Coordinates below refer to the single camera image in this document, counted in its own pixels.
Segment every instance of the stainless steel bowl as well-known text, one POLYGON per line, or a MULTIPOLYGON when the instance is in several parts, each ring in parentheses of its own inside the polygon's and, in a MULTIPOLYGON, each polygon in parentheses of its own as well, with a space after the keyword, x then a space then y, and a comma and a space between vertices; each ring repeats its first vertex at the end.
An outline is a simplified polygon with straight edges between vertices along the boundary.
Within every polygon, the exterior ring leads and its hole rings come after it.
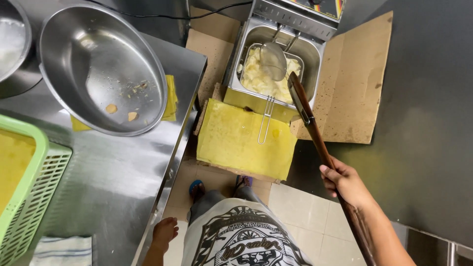
POLYGON ((161 120, 167 84, 141 34, 120 16, 91 5, 64 8, 43 23, 40 70, 74 117, 114 136, 144 133, 161 120), (116 113, 106 107, 113 104, 116 113), (138 117, 128 121, 128 113, 138 117))
POLYGON ((0 0, 0 98, 25 92, 41 80, 31 26, 15 0, 0 0))

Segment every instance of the food crumbs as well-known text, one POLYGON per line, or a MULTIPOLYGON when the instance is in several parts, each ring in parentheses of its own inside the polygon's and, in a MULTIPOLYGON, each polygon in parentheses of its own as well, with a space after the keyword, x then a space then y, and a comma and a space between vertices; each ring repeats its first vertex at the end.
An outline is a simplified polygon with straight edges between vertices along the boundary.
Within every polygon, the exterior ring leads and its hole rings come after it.
POLYGON ((129 112, 129 113, 128 113, 128 121, 133 121, 133 120, 135 120, 137 117, 138 117, 138 113, 137 113, 137 112, 129 112))
POLYGON ((105 111, 107 111, 109 114, 113 114, 117 111, 117 106, 114 104, 109 104, 107 107, 105 107, 105 111))

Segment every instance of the tiled floor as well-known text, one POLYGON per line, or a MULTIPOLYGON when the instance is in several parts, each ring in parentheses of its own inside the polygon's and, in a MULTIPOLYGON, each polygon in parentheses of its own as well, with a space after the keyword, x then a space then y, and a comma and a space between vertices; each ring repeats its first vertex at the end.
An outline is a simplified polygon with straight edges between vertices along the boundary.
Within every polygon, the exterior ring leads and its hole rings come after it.
MULTIPOLYGON (((233 173, 197 165, 195 160, 183 162, 163 215, 163 218, 178 218, 180 233, 169 245, 165 265, 180 265, 182 260, 186 215, 192 205, 189 185, 200 179, 206 189, 220 189, 224 195, 230 196, 235 178, 233 173)), ((366 265, 340 204, 266 181, 254 180, 253 189, 287 226, 315 266, 366 265)))

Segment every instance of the graphic print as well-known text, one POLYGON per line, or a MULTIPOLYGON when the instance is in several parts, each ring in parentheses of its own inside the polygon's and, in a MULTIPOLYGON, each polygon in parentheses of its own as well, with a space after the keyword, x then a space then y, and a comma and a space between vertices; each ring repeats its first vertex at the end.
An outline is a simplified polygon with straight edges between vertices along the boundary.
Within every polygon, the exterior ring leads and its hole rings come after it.
POLYGON ((268 214, 237 206, 202 226, 192 266, 310 266, 268 214))

